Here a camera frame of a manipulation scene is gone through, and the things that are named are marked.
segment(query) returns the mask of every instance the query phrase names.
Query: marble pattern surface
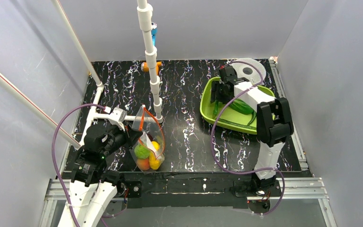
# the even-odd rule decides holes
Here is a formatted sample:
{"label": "marble pattern surface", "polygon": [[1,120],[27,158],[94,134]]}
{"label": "marble pattern surface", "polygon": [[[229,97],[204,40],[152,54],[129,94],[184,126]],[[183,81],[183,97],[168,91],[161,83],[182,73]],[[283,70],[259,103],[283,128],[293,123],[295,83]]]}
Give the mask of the marble pattern surface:
{"label": "marble pattern surface", "polygon": [[[163,132],[165,136],[165,161],[159,168],[163,172],[215,172],[221,169],[215,164],[210,151],[211,124],[200,114],[199,104],[203,89],[211,77],[216,77],[219,66],[227,60],[162,61],[160,69],[163,99]],[[278,92],[268,60],[260,60],[267,70],[265,86]],[[142,72],[140,61],[95,62],[94,68],[104,83],[101,105],[119,107],[135,115],[142,104],[150,112],[152,95],[149,74]],[[83,103],[91,103],[95,95],[95,83],[90,78]],[[80,112],[76,136],[81,138],[88,109]],[[108,125],[106,120],[95,121]],[[222,165],[234,171],[249,171],[255,166],[259,154],[259,142],[255,135],[248,135],[224,128],[216,128],[216,158]],[[67,162],[72,159],[69,152]],[[139,171],[131,155],[120,149],[107,159],[109,169]],[[282,171],[301,171],[291,138],[280,153],[278,168]]]}

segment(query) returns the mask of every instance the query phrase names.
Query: plastic bag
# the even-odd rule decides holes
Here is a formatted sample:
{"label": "plastic bag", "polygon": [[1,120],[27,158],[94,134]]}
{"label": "plastic bag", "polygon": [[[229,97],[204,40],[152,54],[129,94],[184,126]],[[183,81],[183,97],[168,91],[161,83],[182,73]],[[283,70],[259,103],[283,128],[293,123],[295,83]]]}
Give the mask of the plastic bag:
{"label": "plastic bag", "polygon": [[165,161],[164,134],[158,121],[143,105],[131,128],[143,132],[133,150],[130,150],[137,167],[145,173],[158,170]]}

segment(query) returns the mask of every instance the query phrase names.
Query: white circular object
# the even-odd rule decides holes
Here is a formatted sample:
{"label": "white circular object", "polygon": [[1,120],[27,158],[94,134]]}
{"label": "white circular object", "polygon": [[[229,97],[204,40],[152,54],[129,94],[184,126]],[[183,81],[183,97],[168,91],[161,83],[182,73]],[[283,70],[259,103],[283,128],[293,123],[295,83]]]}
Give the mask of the white circular object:
{"label": "white circular object", "polygon": [[[238,58],[235,61],[243,61],[252,64],[261,72],[262,76],[265,79],[267,71],[259,61],[256,61],[252,58]],[[243,63],[233,63],[230,65],[234,68],[234,70],[236,70],[238,78],[245,77],[249,79],[252,84],[257,84],[261,81],[261,76],[259,76],[259,73],[253,67]]]}

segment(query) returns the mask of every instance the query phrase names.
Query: white wall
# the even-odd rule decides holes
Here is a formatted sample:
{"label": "white wall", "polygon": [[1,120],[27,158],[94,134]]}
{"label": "white wall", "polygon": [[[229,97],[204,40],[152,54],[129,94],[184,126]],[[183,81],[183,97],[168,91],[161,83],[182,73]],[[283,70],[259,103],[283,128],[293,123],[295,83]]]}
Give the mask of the white wall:
{"label": "white wall", "polygon": [[[148,0],[158,59],[277,56],[308,0]],[[90,60],[144,60],[136,0],[62,0]]]}
{"label": "white wall", "polygon": [[[0,1],[0,72],[58,122],[81,102],[87,69],[50,1]],[[64,124],[71,131],[74,118]],[[0,226],[35,227],[53,130],[0,87]],[[57,159],[67,143],[57,143]]]}
{"label": "white wall", "polygon": [[338,226],[363,226],[363,1],[310,0],[278,61]]}

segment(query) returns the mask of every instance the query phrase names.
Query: green tray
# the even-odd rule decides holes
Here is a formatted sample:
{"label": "green tray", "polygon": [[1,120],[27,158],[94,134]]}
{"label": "green tray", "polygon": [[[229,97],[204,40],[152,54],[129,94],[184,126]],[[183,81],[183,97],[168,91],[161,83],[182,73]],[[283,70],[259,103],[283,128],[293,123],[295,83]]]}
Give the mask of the green tray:
{"label": "green tray", "polygon": [[[205,86],[204,93],[202,94],[201,103],[199,105],[199,111],[201,112],[202,117],[205,119],[205,121],[211,124],[215,122],[215,119],[212,118],[215,102],[211,103],[211,84],[213,81],[219,80],[220,77],[214,77],[208,81],[207,85]],[[258,86],[258,89],[267,95],[275,97],[275,94],[272,92],[272,90],[267,87]],[[222,110],[223,107],[224,104],[219,102],[218,113]],[[244,115],[233,110],[232,108],[226,108],[216,125],[235,131],[257,135],[257,119],[247,126],[251,118],[251,114]]]}

